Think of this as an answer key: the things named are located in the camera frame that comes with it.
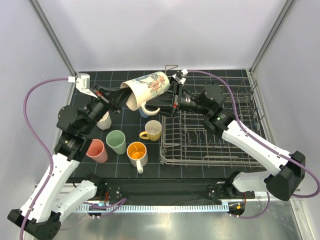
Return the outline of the beige patterned ceramic mug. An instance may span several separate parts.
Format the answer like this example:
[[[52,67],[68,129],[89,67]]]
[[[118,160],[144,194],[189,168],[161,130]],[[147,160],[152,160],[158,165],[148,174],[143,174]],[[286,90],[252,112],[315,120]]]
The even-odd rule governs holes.
[[[162,72],[154,72],[121,83],[120,88],[130,88],[132,93],[126,101],[127,107],[132,111],[142,109],[144,114],[154,116],[160,108],[156,110],[147,110],[146,103],[164,92],[170,87],[170,81],[167,75]]]

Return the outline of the white faceted mug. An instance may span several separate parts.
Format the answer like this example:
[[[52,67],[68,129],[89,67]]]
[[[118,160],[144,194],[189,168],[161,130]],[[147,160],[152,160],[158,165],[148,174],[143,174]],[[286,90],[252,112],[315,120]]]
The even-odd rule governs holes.
[[[109,112],[107,112],[102,119],[97,123],[97,127],[103,131],[110,129],[112,125],[112,120]]]

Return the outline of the green plastic cup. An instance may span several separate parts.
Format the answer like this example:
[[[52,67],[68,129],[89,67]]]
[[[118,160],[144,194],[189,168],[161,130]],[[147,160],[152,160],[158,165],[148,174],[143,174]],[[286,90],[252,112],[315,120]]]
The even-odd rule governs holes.
[[[126,152],[126,136],[120,130],[113,130],[106,136],[107,145],[118,155],[122,155]]]

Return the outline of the pink plastic cup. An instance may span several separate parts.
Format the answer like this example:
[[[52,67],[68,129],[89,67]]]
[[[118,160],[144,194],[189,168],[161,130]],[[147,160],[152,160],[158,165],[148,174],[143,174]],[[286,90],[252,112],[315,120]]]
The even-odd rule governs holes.
[[[105,144],[100,139],[92,140],[86,155],[97,163],[105,163],[108,160]]]

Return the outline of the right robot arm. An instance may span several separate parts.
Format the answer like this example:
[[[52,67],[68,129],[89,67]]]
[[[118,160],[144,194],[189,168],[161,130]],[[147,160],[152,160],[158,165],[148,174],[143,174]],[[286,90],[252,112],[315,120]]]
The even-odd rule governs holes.
[[[305,177],[306,157],[299,151],[290,153],[268,142],[223,108],[226,96],[218,84],[208,83],[195,96],[173,80],[169,89],[145,103],[147,110],[173,117],[176,111],[203,115],[208,133],[227,141],[259,162],[265,171],[235,172],[225,181],[224,189],[230,198],[244,192],[269,192],[288,201]]]

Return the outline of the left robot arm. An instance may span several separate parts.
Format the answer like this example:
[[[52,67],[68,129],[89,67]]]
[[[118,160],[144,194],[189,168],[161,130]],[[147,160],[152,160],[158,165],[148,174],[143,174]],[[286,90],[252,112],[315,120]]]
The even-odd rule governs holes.
[[[101,200],[107,193],[105,180],[90,173],[70,193],[57,199],[93,142],[87,136],[107,112],[119,113],[132,94],[130,88],[108,89],[97,84],[90,91],[93,95],[85,107],[66,105],[60,109],[56,126],[61,135],[53,153],[48,154],[49,167],[27,202],[7,216],[20,228],[20,239],[29,234],[38,240],[52,240],[77,207],[92,198]]]

